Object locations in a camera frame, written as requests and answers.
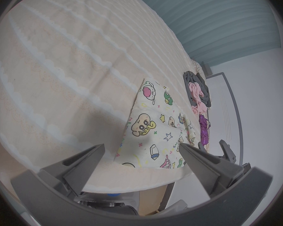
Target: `teal curtain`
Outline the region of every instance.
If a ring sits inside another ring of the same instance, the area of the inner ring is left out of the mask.
[[[143,0],[209,66],[281,46],[266,0]]]

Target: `white wall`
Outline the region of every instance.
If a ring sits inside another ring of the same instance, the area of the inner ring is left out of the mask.
[[[283,49],[246,56],[211,69],[213,73],[224,72],[233,90],[243,130],[243,162],[273,175],[266,197],[244,224],[249,225],[283,184]]]

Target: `bed sheet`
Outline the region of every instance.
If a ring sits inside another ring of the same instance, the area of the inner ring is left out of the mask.
[[[0,142],[27,168],[93,145],[106,152],[84,190],[145,190],[191,173],[113,162],[143,79],[170,88],[194,125],[183,73],[204,73],[141,0],[23,0],[0,24]]]

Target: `floor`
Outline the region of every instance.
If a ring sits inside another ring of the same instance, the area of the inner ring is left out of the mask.
[[[12,185],[11,178],[24,172],[26,168],[13,158],[0,143],[0,181],[4,186],[17,197]],[[139,196],[139,215],[155,214],[164,197],[165,186],[140,191]]]

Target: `pink clothing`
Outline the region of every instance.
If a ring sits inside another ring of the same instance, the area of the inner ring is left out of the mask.
[[[206,105],[200,100],[199,96],[203,97],[203,92],[197,82],[189,83],[189,88],[193,97],[193,100],[197,103],[197,106],[192,106],[194,114],[203,114],[207,111]]]

